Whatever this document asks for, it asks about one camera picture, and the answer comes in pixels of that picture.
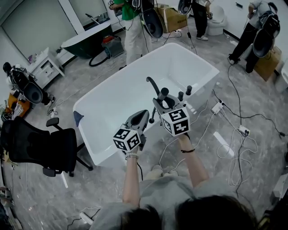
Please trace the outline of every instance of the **gray shirt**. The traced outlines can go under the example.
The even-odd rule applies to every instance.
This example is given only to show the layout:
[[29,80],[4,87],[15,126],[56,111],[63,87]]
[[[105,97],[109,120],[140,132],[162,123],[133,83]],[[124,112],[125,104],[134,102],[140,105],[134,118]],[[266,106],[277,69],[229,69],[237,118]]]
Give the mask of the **gray shirt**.
[[[217,177],[192,188],[191,182],[185,177],[161,177],[158,180],[140,182],[140,208],[153,206],[164,219],[165,230],[175,226],[175,207],[188,200],[211,195],[228,195],[235,197],[226,181]],[[121,226],[121,214],[133,209],[130,204],[110,203],[99,211],[90,230],[113,230]]]
[[261,17],[266,11],[270,10],[273,13],[276,13],[273,7],[270,7],[267,2],[261,1],[261,0],[256,0],[254,2],[251,2],[254,6],[254,9],[256,12],[254,13],[253,17],[250,19],[249,23],[254,26],[256,29],[259,29],[260,23],[259,23],[259,17]]

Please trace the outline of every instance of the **toilet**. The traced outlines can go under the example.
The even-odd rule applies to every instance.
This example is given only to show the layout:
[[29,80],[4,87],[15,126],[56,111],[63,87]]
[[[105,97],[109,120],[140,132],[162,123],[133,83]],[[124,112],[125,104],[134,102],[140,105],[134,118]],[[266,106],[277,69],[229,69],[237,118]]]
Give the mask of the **toilet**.
[[210,12],[213,13],[212,19],[208,19],[207,34],[220,35],[223,34],[223,29],[227,25],[227,17],[222,7],[211,4]]
[[288,61],[285,62],[281,74],[275,82],[275,88],[279,93],[282,93],[288,88]]

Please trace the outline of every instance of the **black office chair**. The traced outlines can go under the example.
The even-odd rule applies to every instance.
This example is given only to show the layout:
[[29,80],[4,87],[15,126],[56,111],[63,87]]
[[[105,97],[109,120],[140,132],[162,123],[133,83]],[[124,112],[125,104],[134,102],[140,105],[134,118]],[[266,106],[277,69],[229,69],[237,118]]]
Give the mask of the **black office chair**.
[[89,171],[92,166],[87,165],[79,157],[79,152],[85,144],[77,147],[76,133],[72,128],[62,129],[58,126],[59,118],[47,121],[46,127],[54,126],[58,131],[49,133],[37,129],[21,117],[7,120],[3,123],[0,143],[9,152],[13,162],[28,162],[43,166],[43,173],[49,177],[61,174],[63,171],[74,176],[76,161]]

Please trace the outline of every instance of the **white bathtub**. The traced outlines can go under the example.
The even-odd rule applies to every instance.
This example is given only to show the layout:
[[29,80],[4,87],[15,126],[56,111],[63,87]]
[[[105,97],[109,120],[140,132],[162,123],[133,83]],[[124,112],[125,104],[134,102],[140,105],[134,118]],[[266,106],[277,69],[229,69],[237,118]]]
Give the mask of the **white bathtub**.
[[[84,115],[79,130],[95,165],[122,167],[124,154],[117,151],[112,137],[127,118],[140,111],[154,108],[152,99],[157,97],[148,76],[161,90],[177,97],[192,85],[192,94],[184,94],[187,108],[197,110],[209,98],[219,71],[193,52],[168,43],[118,71],[79,99],[73,108]],[[167,132],[160,126],[159,116],[148,124],[145,149],[159,141]]]

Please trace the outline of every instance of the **gray tile floor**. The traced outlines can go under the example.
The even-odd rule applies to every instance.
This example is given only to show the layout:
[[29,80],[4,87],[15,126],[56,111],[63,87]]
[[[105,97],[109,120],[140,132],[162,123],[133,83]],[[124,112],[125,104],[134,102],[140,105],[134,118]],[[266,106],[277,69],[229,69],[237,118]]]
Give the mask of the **gray tile floor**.
[[[220,71],[219,83],[214,88],[217,96],[223,99],[232,111],[238,113],[238,97],[227,77],[229,63],[226,57],[235,48],[230,43],[230,40],[233,39],[229,40],[224,35],[220,35],[209,37],[208,42],[196,40],[196,28],[194,19],[192,18],[189,19],[189,30],[198,55]],[[178,39],[191,44],[187,37],[186,28],[182,31],[182,34],[183,36]],[[120,36],[122,37],[122,41],[124,41],[125,33],[121,32]],[[156,49],[163,45],[164,42],[165,39],[161,39],[153,43],[153,48]],[[170,38],[167,43],[169,42],[176,42],[190,49],[188,45],[181,41],[176,41],[174,38]],[[101,54],[95,61],[99,61],[103,57],[104,54]],[[91,68],[88,66],[89,60],[77,58],[65,67],[65,78],[58,76],[48,86],[47,91],[54,94],[57,98],[66,99],[75,93],[58,108],[58,117],[60,118],[61,127],[75,128],[78,144],[81,144],[83,140],[73,120],[72,107],[74,103],[96,85],[117,72],[119,67],[124,66],[125,59],[126,55],[123,54],[98,67]],[[229,71],[229,75],[241,97],[242,116],[262,113],[266,117],[273,119],[280,131],[288,133],[286,122],[288,115],[287,92],[283,94],[277,93],[271,81],[265,82],[255,72],[246,75],[244,66],[245,61],[242,60],[238,65],[231,67]],[[209,99],[208,109],[201,114],[198,122],[192,125],[190,136],[193,144],[196,144],[202,136],[212,115],[210,109],[216,102],[217,100],[212,94]],[[45,127],[45,123],[49,119],[46,114],[47,108],[38,105],[30,112],[26,120],[38,128],[54,131],[53,128]],[[231,122],[238,127],[240,119],[232,115],[227,109],[226,114]],[[257,216],[261,217],[263,212],[270,206],[270,194],[282,172],[287,140],[280,139],[273,124],[262,117],[257,116],[252,119],[243,119],[242,123],[251,130],[251,137],[258,143],[258,152],[251,153],[246,151],[243,153],[243,157],[252,163],[253,169],[251,170],[248,164],[242,163],[243,178],[249,177],[249,179],[241,185],[239,193],[250,200]],[[227,180],[231,159],[219,159],[217,157],[216,150],[220,144],[213,136],[215,131],[228,143],[230,142],[233,128],[223,115],[218,114],[213,117],[197,152],[211,177],[219,176],[223,180]],[[159,162],[164,147],[170,141],[171,138],[170,140],[165,139],[159,142],[153,149],[142,154],[139,163],[143,168],[144,174],[147,174],[150,168]],[[240,137],[238,134],[235,134],[232,146],[235,151],[240,147]],[[247,140],[242,150],[247,148],[255,149],[252,141]],[[225,152],[221,148],[219,153],[224,154]],[[80,153],[80,157],[90,160],[85,148]],[[162,159],[164,171],[171,170],[182,158],[183,156],[177,150],[176,143],[171,144]],[[188,175],[185,164],[181,164],[177,171],[181,176]],[[125,175],[123,171],[101,167],[95,167],[92,172],[89,172],[82,165],[76,164],[75,177],[66,176],[69,186],[66,189],[60,176],[56,178],[44,176],[40,165],[19,164],[12,171],[11,166],[7,164],[4,166],[4,172],[7,183],[13,190],[15,213],[26,230],[66,229],[73,219],[79,217],[79,211],[85,207],[101,207],[107,202],[121,201]],[[238,169],[236,169],[234,181],[237,180],[238,175]],[[87,214],[92,216],[95,212],[96,210],[92,209],[88,210]],[[75,221],[69,229],[87,228],[88,226],[84,225],[81,221]]]

